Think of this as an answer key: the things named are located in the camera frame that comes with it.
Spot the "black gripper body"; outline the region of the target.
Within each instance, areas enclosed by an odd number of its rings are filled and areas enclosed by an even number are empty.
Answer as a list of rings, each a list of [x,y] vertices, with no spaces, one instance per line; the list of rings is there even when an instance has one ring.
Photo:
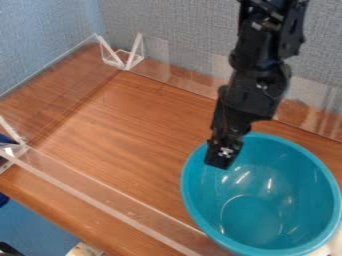
[[[289,89],[291,68],[273,65],[267,70],[235,70],[230,83],[219,87],[212,118],[212,137],[234,140],[256,121],[271,120]]]

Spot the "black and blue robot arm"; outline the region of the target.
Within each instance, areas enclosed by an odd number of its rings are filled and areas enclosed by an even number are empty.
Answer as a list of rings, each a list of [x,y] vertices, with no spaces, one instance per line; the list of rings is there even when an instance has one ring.
[[[309,0],[238,0],[238,41],[228,57],[230,83],[218,89],[204,163],[231,166],[252,124],[270,120],[289,89],[286,60],[305,43]]]

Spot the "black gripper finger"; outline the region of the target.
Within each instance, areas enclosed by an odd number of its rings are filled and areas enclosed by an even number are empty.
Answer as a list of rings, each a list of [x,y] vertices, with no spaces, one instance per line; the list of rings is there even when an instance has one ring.
[[[238,158],[243,147],[243,137],[215,129],[207,141],[204,163],[215,168],[227,169]]]

